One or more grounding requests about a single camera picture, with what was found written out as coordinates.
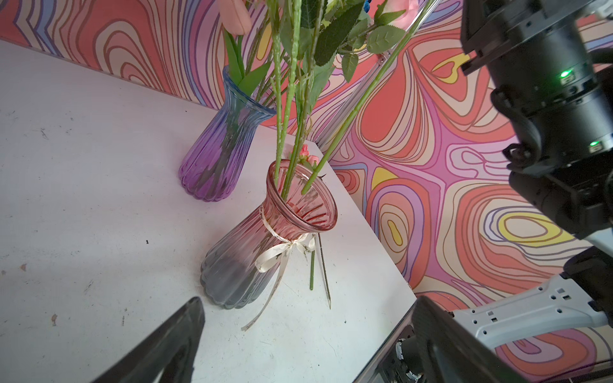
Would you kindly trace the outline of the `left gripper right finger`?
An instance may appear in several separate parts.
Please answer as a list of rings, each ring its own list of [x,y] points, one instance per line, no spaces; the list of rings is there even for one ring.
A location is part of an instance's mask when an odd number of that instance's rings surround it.
[[[427,382],[524,382],[436,303],[420,297],[412,325]]]

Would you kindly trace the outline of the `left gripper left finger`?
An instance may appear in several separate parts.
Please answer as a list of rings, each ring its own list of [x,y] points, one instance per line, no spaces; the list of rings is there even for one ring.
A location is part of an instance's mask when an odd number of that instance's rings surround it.
[[[96,382],[190,382],[205,324],[201,298],[188,300]]]

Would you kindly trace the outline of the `magenta rose stem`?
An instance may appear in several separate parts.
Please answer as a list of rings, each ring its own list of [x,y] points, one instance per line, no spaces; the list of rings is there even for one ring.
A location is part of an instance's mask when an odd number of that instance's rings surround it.
[[[394,63],[395,60],[397,60],[402,50],[407,46],[413,36],[418,32],[419,28],[423,25],[426,19],[428,19],[428,17],[434,12],[439,3],[440,1],[437,0],[429,0],[424,3],[411,27],[407,30],[405,35],[401,38],[401,40],[394,47],[394,49],[392,49],[389,54],[387,54],[387,59],[384,60],[383,64],[378,67],[378,71],[375,73],[375,76],[370,80],[369,83],[365,83],[365,81],[362,83],[365,88],[362,90],[362,92],[359,93],[360,98],[351,104],[351,106],[353,107],[352,110],[345,115],[343,123],[338,128],[333,140],[329,143],[325,153],[321,157],[321,161],[312,172],[311,177],[303,186],[303,189],[301,190],[302,195],[306,195],[310,191],[314,182],[316,182],[316,180],[318,179],[319,173],[322,171],[324,165],[327,163],[327,161],[329,161],[331,155],[345,138],[347,131],[353,124],[354,119],[358,116],[362,107],[367,103],[371,95],[377,89],[378,85],[385,78],[387,72],[390,70],[391,65]]]

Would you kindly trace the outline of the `single pink bud stem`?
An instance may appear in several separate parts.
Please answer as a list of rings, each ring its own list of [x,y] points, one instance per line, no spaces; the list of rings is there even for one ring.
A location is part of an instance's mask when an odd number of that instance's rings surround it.
[[[234,84],[257,101],[271,87],[269,50],[271,20],[263,1],[218,1],[228,74]]]

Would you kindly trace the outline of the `purple-blue glass vase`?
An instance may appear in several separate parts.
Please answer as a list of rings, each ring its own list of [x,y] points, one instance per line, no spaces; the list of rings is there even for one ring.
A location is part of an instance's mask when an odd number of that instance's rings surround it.
[[[225,102],[190,148],[178,171],[185,191],[196,199],[218,202],[238,184],[260,124],[276,115],[246,95],[223,68]]]

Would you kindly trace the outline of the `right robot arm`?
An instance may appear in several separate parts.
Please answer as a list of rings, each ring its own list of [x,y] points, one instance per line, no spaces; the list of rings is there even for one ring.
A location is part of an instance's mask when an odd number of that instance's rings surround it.
[[[509,184],[590,247],[537,288],[454,319],[485,347],[612,324],[612,51],[588,50],[577,21],[609,20],[610,1],[467,1],[461,44],[486,67],[491,102],[517,143]]]

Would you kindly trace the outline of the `red-grey glass vase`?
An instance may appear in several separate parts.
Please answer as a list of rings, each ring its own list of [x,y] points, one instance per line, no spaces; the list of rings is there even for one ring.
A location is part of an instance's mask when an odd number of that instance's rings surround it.
[[[297,167],[289,199],[274,186],[273,173],[271,166],[263,203],[214,244],[201,265],[205,295],[226,310],[253,303],[270,282],[278,286],[290,256],[311,255],[317,235],[338,221],[335,200],[321,179],[301,194],[312,175],[309,167]]]

